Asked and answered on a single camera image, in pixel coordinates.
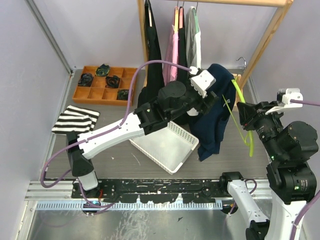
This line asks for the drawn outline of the lime green hanger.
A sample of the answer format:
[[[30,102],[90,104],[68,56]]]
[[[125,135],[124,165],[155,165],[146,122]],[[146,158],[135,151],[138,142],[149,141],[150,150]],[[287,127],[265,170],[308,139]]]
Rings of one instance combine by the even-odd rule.
[[[235,91],[236,91],[236,98],[238,99],[238,101],[236,101],[236,103],[238,103],[238,102],[246,103],[246,100],[243,95],[243,90],[238,85],[238,80],[241,79],[241,75],[237,74],[237,75],[233,75],[233,76],[234,76],[234,78],[231,80],[231,82],[232,82],[232,84],[235,88]],[[235,116],[233,115],[233,112],[232,112],[231,108],[229,107],[225,96],[223,95],[222,98],[224,100],[224,103],[227,106],[227,109],[230,113],[230,116],[236,126],[236,129],[238,130],[238,132],[240,134],[240,137],[241,137],[243,143],[249,148],[249,156],[252,158],[254,155],[254,148],[255,148],[253,132],[250,130],[247,132],[246,136],[243,135],[242,130],[240,129],[240,126],[238,125],[238,122],[236,121]]]

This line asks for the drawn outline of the navy blue t shirt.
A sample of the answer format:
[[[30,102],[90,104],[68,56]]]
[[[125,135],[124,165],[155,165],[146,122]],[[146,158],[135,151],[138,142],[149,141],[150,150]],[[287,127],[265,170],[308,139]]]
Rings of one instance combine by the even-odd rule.
[[[209,113],[189,118],[190,132],[198,138],[198,158],[202,162],[220,153],[221,142],[236,100],[236,89],[232,83],[234,76],[222,65],[213,63],[207,71],[216,79],[209,88],[218,96],[218,101]]]

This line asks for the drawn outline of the white t shirt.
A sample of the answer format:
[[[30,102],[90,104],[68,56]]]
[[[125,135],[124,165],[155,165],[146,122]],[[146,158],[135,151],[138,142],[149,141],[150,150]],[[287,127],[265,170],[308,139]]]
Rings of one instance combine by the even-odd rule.
[[[191,6],[185,17],[186,60],[188,67],[202,67],[201,30],[196,7]]]

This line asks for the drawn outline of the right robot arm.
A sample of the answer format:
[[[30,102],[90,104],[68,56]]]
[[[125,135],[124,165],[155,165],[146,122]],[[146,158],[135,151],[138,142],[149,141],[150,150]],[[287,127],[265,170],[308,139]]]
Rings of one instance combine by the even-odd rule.
[[[234,199],[246,223],[248,240],[297,240],[306,212],[319,198],[308,160],[319,150],[317,131],[303,121],[283,126],[286,104],[276,101],[237,104],[240,125],[255,131],[270,159],[266,167],[272,195],[271,216],[263,214],[238,172],[224,172],[219,191]]]

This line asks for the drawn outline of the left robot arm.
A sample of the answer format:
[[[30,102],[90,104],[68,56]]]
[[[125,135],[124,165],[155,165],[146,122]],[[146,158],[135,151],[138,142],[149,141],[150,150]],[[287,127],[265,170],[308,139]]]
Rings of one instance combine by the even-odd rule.
[[[214,80],[200,83],[195,80],[186,83],[172,81],[159,90],[157,97],[123,119],[92,132],[68,133],[66,142],[70,148],[67,156],[71,173],[79,180],[82,192],[88,198],[95,198],[100,193],[92,163],[94,156],[126,140],[157,132],[190,110],[207,114],[218,101],[218,96],[210,89],[214,83]]]

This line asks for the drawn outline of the plain black t shirt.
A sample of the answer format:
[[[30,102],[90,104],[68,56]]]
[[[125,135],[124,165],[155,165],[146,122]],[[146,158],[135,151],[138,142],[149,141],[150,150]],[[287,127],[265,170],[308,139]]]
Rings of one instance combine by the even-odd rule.
[[[185,36],[185,17],[184,8],[179,8],[178,18],[178,64],[183,67],[187,67],[187,56],[186,56],[186,36]],[[186,83],[188,78],[188,72],[183,69],[177,71],[177,81]]]

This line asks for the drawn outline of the pink t shirt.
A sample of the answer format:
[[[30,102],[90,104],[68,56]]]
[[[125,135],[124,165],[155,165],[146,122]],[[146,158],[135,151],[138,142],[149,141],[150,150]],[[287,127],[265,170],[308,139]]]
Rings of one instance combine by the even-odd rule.
[[[170,25],[170,34],[167,41],[167,48],[165,54],[165,61],[171,62],[174,64],[178,63],[178,28],[179,28],[179,8],[176,6],[174,8],[174,14],[172,18],[172,23]],[[175,81],[177,78],[177,67],[169,64],[163,65],[163,80],[164,85],[167,85],[169,82]]]

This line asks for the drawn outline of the white perforated plastic basket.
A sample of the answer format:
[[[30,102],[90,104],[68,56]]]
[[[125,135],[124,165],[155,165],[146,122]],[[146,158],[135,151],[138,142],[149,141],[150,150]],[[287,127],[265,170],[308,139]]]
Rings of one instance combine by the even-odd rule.
[[[174,123],[130,143],[170,175],[175,174],[199,144],[197,137]]]

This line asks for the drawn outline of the rolled dark sock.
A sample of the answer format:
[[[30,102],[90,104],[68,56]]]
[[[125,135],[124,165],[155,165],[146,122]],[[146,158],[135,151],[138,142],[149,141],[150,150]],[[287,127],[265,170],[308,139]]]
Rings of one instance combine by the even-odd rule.
[[[83,73],[77,83],[79,87],[90,87],[92,85],[94,76],[91,73]]]
[[[129,90],[128,89],[120,89],[117,92],[117,100],[119,101],[127,101],[129,98]]]
[[[105,80],[106,80],[106,87],[117,89],[120,85],[121,79],[118,76],[113,75],[113,76],[107,76]]]
[[[107,64],[102,64],[101,66],[99,66],[96,71],[95,71],[95,75],[97,77],[106,77],[109,72],[110,72],[111,67]]]

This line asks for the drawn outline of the orange wooden compartment tray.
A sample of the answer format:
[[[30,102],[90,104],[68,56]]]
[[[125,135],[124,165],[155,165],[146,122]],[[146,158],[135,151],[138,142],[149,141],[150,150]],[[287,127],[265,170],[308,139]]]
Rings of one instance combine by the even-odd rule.
[[[111,66],[107,76],[118,76],[120,83],[118,88],[106,87],[106,77],[96,76],[96,69],[99,66],[87,65],[82,69],[82,74],[91,73],[93,75],[93,82],[90,87],[78,86],[76,84],[72,100],[79,104],[92,104],[92,105],[112,105],[112,106],[126,106],[132,105],[135,96],[135,87],[132,87],[131,96],[128,100],[117,100],[118,90],[130,89],[131,80],[136,72],[133,67],[116,67]]]

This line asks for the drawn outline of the wooden clothes rack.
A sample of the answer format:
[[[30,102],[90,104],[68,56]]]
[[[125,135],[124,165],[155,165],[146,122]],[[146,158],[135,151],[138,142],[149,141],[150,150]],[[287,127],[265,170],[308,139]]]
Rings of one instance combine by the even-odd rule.
[[[146,62],[148,60],[148,46],[145,35],[145,2],[143,0],[138,0],[137,2],[140,34],[143,50],[143,59]],[[201,3],[206,4],[224,4],[224,5],[239,5],[239,6],[256,6],[256,7],[274,7],[276,11],[274,12],[267,28],[265,29],[257,47],[255,48],[249,63],[241,75],[239,81],[239,88],[243,89],[249,80],[253,70],[255,69],[260,58],[264,54],[266,48],[274,37],[277,29],[284,20],[286,14],[288,13],[290,7],[293,4],[292,0],[202,0]]]

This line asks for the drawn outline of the black white striped cloth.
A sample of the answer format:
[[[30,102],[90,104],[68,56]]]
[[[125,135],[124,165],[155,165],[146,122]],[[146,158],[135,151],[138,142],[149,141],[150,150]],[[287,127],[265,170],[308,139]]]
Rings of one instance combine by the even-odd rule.
[[[62,112],[51,132],[57,135],[66,135],[72,131],[82,134],[91,132],[100,116],[100,112],[69,105]]]

